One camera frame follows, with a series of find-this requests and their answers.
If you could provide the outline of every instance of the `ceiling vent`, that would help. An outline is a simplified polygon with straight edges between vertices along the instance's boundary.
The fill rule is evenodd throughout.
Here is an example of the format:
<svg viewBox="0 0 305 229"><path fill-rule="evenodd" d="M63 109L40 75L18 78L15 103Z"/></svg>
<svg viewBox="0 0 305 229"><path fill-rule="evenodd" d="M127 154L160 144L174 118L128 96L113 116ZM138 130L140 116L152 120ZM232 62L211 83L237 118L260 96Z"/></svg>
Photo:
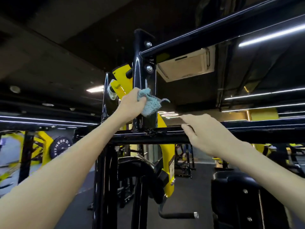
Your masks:
<svg viewBox="0 0 305 229"><path fill-rule="evenodd" d="M166 82L214 71L215 46L157 64L157 72Z"/></svg>

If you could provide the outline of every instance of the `blue cloth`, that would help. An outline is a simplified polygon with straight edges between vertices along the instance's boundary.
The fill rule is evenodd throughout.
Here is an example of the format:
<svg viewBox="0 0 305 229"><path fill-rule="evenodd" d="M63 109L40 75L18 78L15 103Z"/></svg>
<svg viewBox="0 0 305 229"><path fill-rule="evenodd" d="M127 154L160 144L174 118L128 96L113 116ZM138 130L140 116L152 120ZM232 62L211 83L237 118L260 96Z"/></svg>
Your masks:
<svg viewBox="0 0 305 229"><path fill-rule="evenodd" d="M147 117L153 113L155 113L156 111L158 111L161 108L161 103L163 101L167 101L170 102L168 99L159 99L158 97L152 96L150 94L150 88L145 88L142 89L138 92L138 101L140 100L141 97L145 96L146 97L146 104L145 107L143 109L143 111L141 112L141 114L144 117Z"/></svg>

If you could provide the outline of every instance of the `weight plate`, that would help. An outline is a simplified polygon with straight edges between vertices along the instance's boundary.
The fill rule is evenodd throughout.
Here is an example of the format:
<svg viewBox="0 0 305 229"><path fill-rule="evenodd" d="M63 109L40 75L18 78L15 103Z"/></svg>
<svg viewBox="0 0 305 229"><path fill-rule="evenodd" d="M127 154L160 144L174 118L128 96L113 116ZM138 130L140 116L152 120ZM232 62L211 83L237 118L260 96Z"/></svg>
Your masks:
<svg viewBox="0 0 305 229"><path fill-rule="evenodd" d="M54 159L62 154L70 146L72 146L72 141L66 136L56 138L50 145L49 154L51 159Z"/></svg>

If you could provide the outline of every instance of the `forearm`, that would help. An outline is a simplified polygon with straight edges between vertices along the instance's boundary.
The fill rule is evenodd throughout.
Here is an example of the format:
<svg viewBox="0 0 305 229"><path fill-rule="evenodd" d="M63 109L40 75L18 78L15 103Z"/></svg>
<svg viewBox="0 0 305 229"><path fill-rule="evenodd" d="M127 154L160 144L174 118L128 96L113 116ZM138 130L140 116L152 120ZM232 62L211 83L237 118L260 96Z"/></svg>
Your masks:
<svg viewBox="0 0 305 229"><path fill-rule="evenodd" d="M112 115L1 198L0 228L53 228L120 124Z"/></svg>
<svg viewBox="0 0 305 229"><path fill-rule="evenodd" d="M252 146L240 149L246 151L235 165L305 222L305 179L276 164Z"/></svg>

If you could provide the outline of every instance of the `bolt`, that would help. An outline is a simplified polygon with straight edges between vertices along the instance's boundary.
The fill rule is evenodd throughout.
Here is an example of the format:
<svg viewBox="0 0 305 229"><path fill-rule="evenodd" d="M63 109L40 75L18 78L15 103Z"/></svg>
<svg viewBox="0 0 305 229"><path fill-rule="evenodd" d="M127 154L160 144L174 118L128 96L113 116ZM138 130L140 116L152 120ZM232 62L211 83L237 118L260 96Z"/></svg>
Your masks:
<svg viewBox="0 0 305 229"><path fill-rule="evenodd" d="M174 178L170 185L173 186L175 184L175 181L176 181L176 179Z"/></svg>
<svg viewBox="0 0 305 229"><path fill-rule="evenodd" d="M151 73L153 71L153 67L151 65L147 65L146 70L148 73Z"/></svg>
<svg viewBox="0 0 305 229"><path fill-rule="evenodd" d="M148 41L145 41L144 44L147 48L150 48L152 46L152 43Z"/></svg>

